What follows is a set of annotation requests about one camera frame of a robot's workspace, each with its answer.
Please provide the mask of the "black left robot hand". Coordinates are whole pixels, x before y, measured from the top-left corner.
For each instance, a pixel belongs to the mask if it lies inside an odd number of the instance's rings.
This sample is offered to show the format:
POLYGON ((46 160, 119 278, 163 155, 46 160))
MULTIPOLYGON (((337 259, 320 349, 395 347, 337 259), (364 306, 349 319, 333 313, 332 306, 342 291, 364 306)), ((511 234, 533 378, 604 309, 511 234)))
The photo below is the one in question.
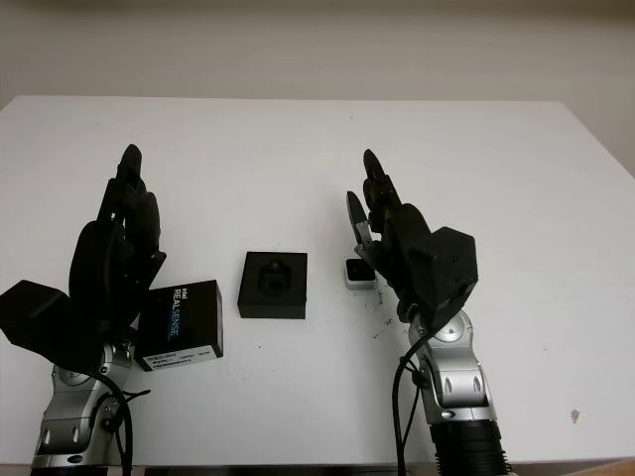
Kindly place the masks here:
POLYGON ((166 260, 159 249, 157 198, 147 190, 141 166, 141 151, 129 145, 96 218, 82 228, 71 260, 70 300, 102 341, 130 337, 129 328, 166 260))

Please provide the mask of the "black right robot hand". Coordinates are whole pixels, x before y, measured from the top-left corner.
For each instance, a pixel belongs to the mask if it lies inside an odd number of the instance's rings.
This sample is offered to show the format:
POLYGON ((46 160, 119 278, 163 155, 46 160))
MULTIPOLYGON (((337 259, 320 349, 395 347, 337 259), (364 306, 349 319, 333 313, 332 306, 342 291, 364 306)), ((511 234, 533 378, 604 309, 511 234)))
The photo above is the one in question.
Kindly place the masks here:
POLYGON ((364 198, 360 199, 351 190, 346 193, 346 209, 356 240, 355 252, 386 280, 398 299, 399 320, 410 323, 423 310, 413 288, 404 250, 408 234, 405 220, 413 216, 414 207, 402 202, 373 151, 364 151, 363 166, 366 172, 364 198))

